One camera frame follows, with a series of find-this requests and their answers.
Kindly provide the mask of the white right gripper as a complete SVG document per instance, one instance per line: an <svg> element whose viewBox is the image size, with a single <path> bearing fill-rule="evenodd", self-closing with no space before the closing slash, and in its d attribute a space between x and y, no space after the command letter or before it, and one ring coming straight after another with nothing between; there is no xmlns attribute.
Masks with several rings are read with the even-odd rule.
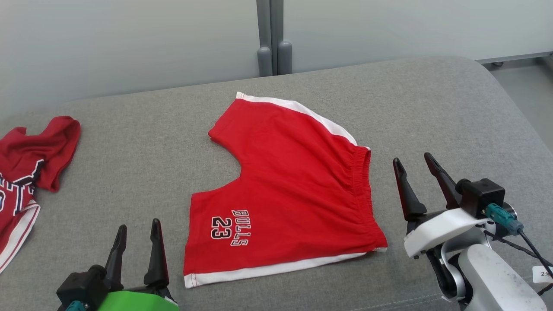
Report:
<svg viewBox="0 0 553 311"><path fill-rule="evenodd" d="M423 157L431 175L440 185L448 211L424 222L405 236L404 248L409 258L414 258L423 251L430 254L431 249L437 246L439 250L436 257L440 260L446 260L450 252L464 250L473 244L482 244L490 248L490 242L482 232L482 228L476 227L476 225L485 224L488 219L478 220L466 211L458 209L461 195L456 191L454 180L431 153L426 152ZM414 193L399 158L393 159L393 168L404 219L417 221L427 213L426 206Z"/></svg>

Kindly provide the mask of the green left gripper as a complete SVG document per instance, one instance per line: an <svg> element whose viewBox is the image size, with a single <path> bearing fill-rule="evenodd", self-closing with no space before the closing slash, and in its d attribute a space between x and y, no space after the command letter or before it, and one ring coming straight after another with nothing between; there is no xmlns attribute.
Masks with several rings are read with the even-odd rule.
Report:
<svg viewBox="0 0 553 311"><path fill-rule="evenodd" d="M148 271L144 276L145 285L124 289L121 275L122 257L127 245L127 227L119 226L105 263L105 285L110 292L99 306L99 311L178 311L178 304L168 290L170 281L159 219L152 221L150 240L152 249Z"/></svg>

